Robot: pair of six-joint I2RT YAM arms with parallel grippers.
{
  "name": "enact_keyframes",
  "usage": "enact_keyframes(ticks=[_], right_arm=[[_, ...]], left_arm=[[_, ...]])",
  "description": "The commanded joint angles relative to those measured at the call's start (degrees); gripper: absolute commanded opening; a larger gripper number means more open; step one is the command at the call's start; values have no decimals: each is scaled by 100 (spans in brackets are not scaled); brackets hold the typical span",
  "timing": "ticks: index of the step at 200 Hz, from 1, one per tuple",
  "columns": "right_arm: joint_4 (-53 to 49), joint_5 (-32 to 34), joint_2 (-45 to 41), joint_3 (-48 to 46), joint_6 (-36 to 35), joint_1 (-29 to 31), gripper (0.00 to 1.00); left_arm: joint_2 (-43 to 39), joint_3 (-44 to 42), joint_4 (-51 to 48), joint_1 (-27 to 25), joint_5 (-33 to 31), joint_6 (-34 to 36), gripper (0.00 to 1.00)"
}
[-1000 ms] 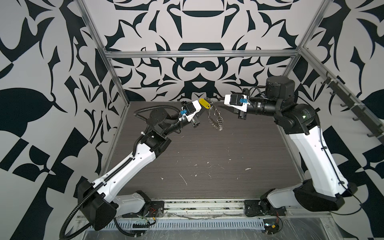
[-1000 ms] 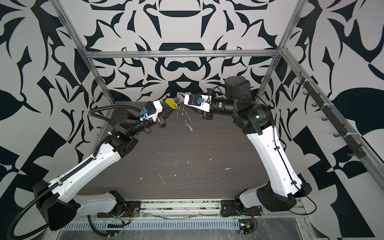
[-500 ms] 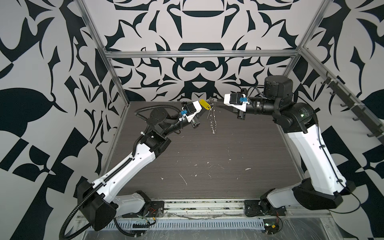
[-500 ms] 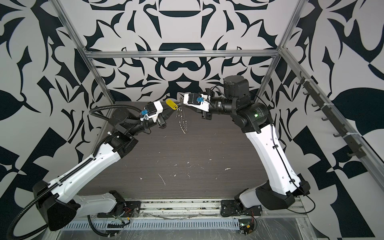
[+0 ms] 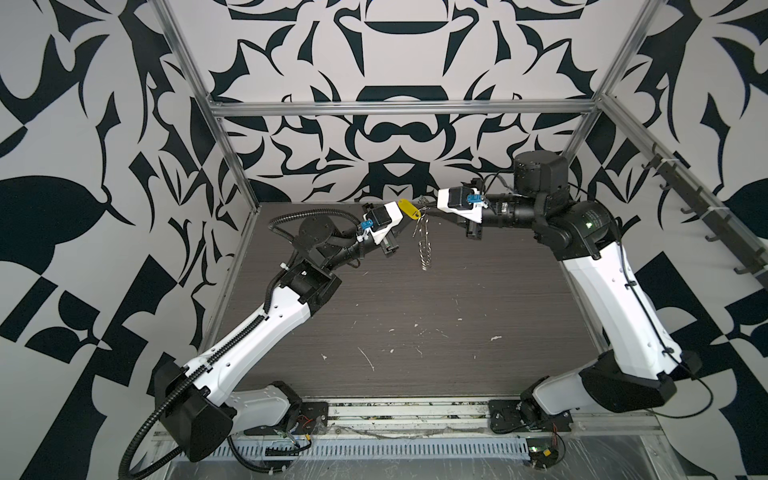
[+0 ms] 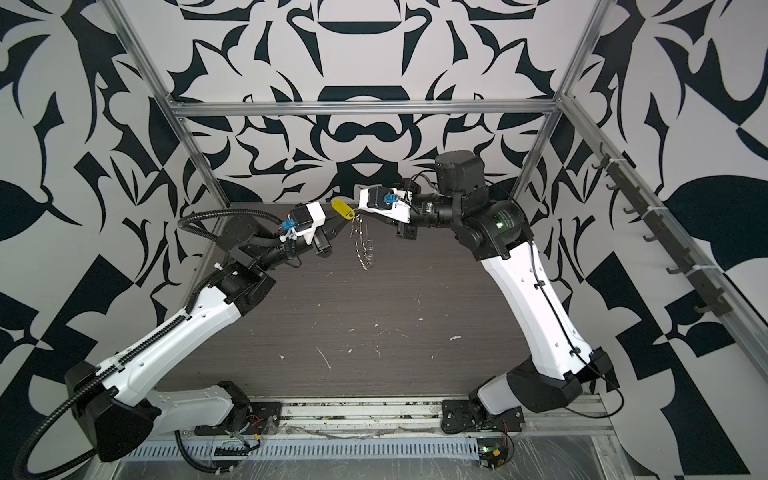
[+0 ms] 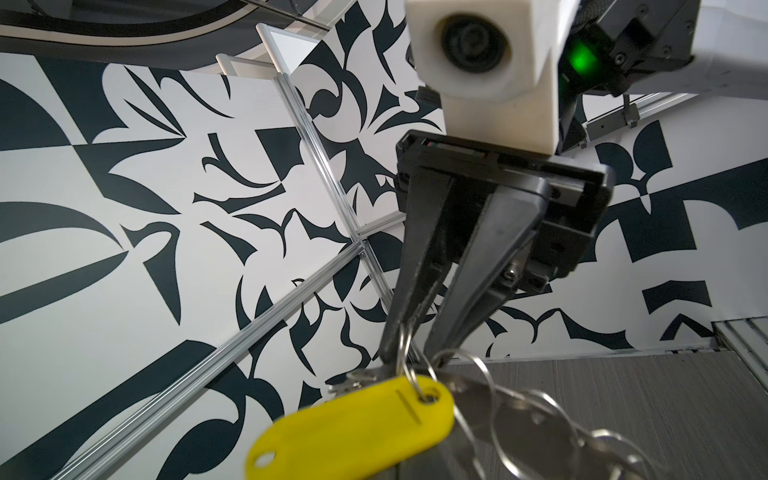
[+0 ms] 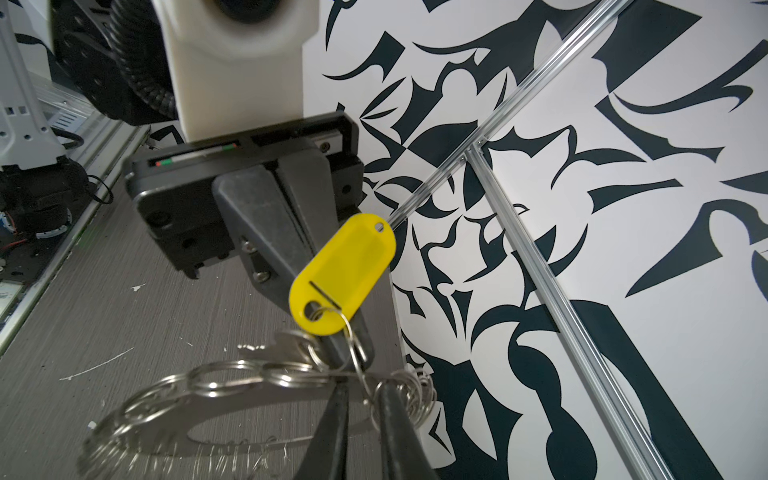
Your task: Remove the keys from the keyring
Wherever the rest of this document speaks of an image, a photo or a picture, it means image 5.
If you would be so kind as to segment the yellow key tag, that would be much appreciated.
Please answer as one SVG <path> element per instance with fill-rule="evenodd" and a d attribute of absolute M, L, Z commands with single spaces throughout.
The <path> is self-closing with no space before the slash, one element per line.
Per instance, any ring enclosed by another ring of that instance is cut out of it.
<path fill-rule="evenodd" d="M 407 199 L 399 199 L 397 206 L 405 216 L 412 220 L 418 221 L 422 217 L 419 208 Z"/>

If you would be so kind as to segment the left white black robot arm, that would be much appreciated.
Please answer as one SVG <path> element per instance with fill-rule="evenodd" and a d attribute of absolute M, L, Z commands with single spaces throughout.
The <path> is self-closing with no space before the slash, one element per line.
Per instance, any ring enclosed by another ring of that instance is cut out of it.
<path fill-rule="evenodd" d="M 270 220 L 269 230 L 288 240 L 293 253 L 269 282 L 263 304 L 217 344 L 183 366 L 162 367 L 155 377 L 158 419 L 189 461 L 206 458 L 246 430 L 294 429 L 302 399 L 292 388 L 275 381 L 253 394 L 237 394 L 237 385 L 332 298 L 341 284 L 338 268 L 377 249 L 393 254 L 409 223 L 396 203 L 362 217 L 318 208 Z"/>

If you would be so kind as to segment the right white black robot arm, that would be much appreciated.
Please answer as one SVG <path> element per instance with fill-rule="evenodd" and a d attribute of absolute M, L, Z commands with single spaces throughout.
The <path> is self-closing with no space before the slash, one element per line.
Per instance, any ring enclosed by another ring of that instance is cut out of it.
<path fill-rule="evenodd" d="M 537 381 L 512 413 L 494 412 L 491 429 L 497 434 L 549 429 L 556 418 L 582 407 L 650 411 L 676 394 L 676 381 L 696 379 L 701 366 L 698 355 L 683 350 L 659 320 L 629 265 L 615 218 L 597 201 L 574 200 L 568 176 L 563 156 L 527 152 L 514 159 L 513 183 L 505 194 L 487 193 L 485 181 L 477 178 L 418 203 L 422 211 L 462 218 L 472 239 L 485 228 L 531 230 L 607 337 L 608 348 L 596 360 Z"/>

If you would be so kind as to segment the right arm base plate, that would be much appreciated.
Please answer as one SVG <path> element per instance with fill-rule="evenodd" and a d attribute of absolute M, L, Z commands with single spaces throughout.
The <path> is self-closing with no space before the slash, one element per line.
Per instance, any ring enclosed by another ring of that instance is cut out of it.
<path fill-rule="evenodd" d="M 550 415 L 533 400 L 490 400 L 488 411 L 489 428 L 494 434 L 571 431 L 572 417 L 568 411 Z"/>

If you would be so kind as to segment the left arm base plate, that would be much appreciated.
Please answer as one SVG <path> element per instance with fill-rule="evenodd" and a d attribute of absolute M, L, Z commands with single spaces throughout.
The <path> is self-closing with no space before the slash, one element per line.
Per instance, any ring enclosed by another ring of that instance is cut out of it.
<path fill-rule="evenodd" d="M 293 435 L 311 434 L 327 425 L 328 414 L 328 402 L 302 402 L 289 408 L 284 430 Z"/>

